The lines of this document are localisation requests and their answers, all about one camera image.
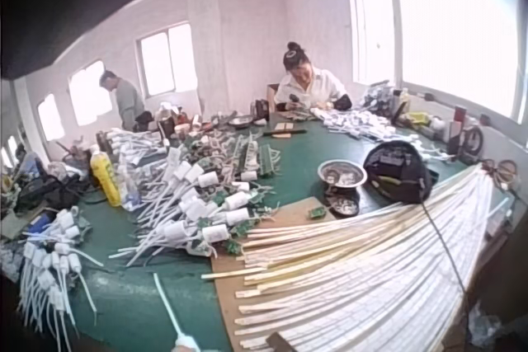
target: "man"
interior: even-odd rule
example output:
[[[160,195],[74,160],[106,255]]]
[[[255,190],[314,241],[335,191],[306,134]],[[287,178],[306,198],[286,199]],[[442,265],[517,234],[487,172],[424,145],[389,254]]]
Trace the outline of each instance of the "man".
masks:
[[[142,115],[145,111],[143,98],[139,95],[134,86],[121,77],[117,77],[110,70],[105,70],[101,75],[99,85],[105,88],[108,92],[115,91],[117,110],[123,121],[122,127],[127,131],[134,130],[136,118]]]

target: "green table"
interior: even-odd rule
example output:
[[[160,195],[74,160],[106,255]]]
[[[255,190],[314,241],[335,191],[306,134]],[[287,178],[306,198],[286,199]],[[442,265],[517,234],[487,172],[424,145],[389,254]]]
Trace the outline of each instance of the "green table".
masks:
[[[271,126],[278,120],[271,121]],[[270,143],[281,151],[280,175],[265,180],[275,187],[267,204],[291,204],[309,196],[322,198],[323,190],[317,176],[321,162],[343,158],[363,163],[375,146],[365,140],[355,140],[342,134],[330,134],[318,121],[299,123],[308,133],[290,139],[262,138],[259,143]],[[465,168],[460,162],[444,164],[431,162],[430,168],[440,179]],[[387,202],[370,195],[362,188],[361,212],[375,210]],[[153,272],[162,280],[167,296],[183,329],[193,335],[204,350],[231,350],[222,320],[219,301],[213,282],[200,279],[211,271],[210,262],[200,257],[189,257],[185,252],[174,252],[151,260],[148,266],[124,268],[125,259],[107,260],[118,248],[133,246],[131,234],[134,215],[107,204],[81,206],[83,215],[93,225],[92,234],[83,250],[102,260],[105,270],[85,270],[88,286],[100,315],[97,326],[82,288],[72,296],[73,311],[81,332],[108,344],[118,351],[169,351],[176,334],[165,312],[153,281]]]

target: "window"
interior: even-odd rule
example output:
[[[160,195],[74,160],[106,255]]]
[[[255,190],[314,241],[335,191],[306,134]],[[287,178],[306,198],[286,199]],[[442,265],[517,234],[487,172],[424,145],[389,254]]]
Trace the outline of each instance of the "window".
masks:
[[[6,167],[13,168],[13,164],[11,163],[11,159],[7,155],[7,150],[5,148],[2,148],[2,162]]]
[[[13,161],[17,163],[18,160],[17,156],[15,155],[15,153],[17,152],[17,140],[14,136],[9,137],[9,139],[7,140],[7,146],[9,146],[9,151],[11,152],[11,157],[13,158]]]
[[[99,87],[99,77],[104,71],[102,61],[96,61],[70,78],[69,93],[79,126],[91,124],[99,115],[112,110],[110,94]]]
[[[38,105],[37,110],[46,140],[49,142],[50,140],[62,138],[64,136],[64,128],[60,122],[60,115],[55,104],[54,95],[49,94]]]
[[[364,40],[364,57],[357,57],[356,80],[371,84],[394,78],[394,14],[392,0],[362,0],[364,29],[358,27]]]
[[[139,41],[144,82],[149,95],[198,87],[191,26],[183,24]]]
[[[403,80],[512,116],[518,0],[400,0]]]

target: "black bag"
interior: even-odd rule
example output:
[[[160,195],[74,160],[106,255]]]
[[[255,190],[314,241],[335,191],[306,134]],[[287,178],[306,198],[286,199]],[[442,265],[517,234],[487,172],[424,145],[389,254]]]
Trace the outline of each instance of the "black bag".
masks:
[[[378,192],[406,204],[427,199],[438,180],[438,174],[427,169],[415,147],[402,140],[381,143],[372,149],[363,167]]]

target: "hair bun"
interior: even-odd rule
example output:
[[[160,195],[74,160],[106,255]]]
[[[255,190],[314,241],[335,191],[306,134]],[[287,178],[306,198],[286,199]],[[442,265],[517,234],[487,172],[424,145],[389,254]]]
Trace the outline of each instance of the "hair bun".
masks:
[[[300,48],[300,45],[298,45],[297,43],[295,43],[294,41],[291,41],[290,43],[288,43],[288,50],[289,51],[297,51],[301,49]]]

